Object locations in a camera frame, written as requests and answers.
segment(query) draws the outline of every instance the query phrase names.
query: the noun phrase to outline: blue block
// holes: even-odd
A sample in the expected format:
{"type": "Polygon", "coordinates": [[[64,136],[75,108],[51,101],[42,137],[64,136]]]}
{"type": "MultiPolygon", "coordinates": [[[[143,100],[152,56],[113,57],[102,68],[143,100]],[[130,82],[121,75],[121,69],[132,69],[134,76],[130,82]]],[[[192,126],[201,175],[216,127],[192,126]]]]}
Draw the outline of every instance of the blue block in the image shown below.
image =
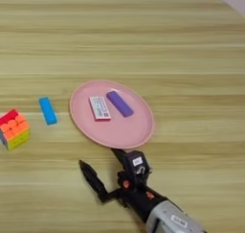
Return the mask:
{"type": "Polygon", "coordinates": [[[116,91],[110,91],[106,94],[108,100],[116,107],[116,109],[123,115],[128,117],[133,115],[133,109],[120,97],[116,91]]]}
{"type": "Polygon", "coordinates": [[[47,125],[56,124],[57,118],[51,100],[48,97],[44,97],[39,99],[39,103],[47,125]]]}

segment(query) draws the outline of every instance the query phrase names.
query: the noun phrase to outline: purple eraser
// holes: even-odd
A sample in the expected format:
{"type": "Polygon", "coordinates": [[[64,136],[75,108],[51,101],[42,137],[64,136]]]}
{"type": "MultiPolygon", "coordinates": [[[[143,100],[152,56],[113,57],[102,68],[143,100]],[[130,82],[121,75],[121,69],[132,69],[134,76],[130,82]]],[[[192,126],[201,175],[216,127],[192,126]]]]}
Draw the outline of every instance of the purple eraser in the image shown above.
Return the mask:
{"type": "Polygon", "coordinates": [[[123,117],[128,117],[134,113],[133,109],[120,97],[116,91],[108,92],[106,97],[123,115],[123,117]]]}

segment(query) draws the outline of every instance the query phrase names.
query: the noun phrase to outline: pink plate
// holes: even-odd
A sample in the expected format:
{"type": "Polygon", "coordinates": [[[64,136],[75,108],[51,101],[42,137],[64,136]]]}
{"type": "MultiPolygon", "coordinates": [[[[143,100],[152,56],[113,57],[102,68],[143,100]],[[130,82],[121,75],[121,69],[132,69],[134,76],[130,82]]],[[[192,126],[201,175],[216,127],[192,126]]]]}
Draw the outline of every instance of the pink plate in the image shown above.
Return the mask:
{"type": "Polygon", "coordinates": [[[70,111],[78,128],[93,141],[110,148],[134,149],[144,144],[153,132],[153,115],[145,102],[126,86],[108,81],[92,81],[79,86],[74,92],[70,111]],[[116,90],[134,110],[124,118],[106,98],[106,93],[116,90]],[[110,121],[95,121],[89,97],[103,96],[111,114],[110,121]]]}

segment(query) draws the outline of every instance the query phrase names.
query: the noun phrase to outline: rubik's cube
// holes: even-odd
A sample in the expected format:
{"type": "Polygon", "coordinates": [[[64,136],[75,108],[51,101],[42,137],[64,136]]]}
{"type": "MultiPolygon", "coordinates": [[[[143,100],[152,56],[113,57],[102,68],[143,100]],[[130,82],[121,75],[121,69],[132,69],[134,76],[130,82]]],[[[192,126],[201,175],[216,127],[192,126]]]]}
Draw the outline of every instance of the rubik's cube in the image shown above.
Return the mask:
{"type": "Polygon", "coordinates": [[[8,150],[26,142],[29,137],[30,127],[15,109],[0,118],[0,139],[8,150]]]}

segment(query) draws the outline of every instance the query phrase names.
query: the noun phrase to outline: wood grain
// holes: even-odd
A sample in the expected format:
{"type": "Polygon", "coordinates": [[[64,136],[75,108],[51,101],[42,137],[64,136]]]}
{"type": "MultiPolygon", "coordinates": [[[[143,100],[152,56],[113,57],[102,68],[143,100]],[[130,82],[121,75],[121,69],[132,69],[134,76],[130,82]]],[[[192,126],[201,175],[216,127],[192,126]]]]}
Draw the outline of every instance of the wood grain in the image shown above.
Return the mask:
{"type": "Polygon", "coordinates": [[[109,79],[153,110],[149,185],[208,232],[243,233],[244,29],[220,0],[0,0],[0,111],[16,107],[32,127],[19,149],[0,147],[0,232],[144,232],[116,201],[102,206],[78,168],[86,160],[116,187],[115,157],[68,112],[77,85],[109,79]]]}

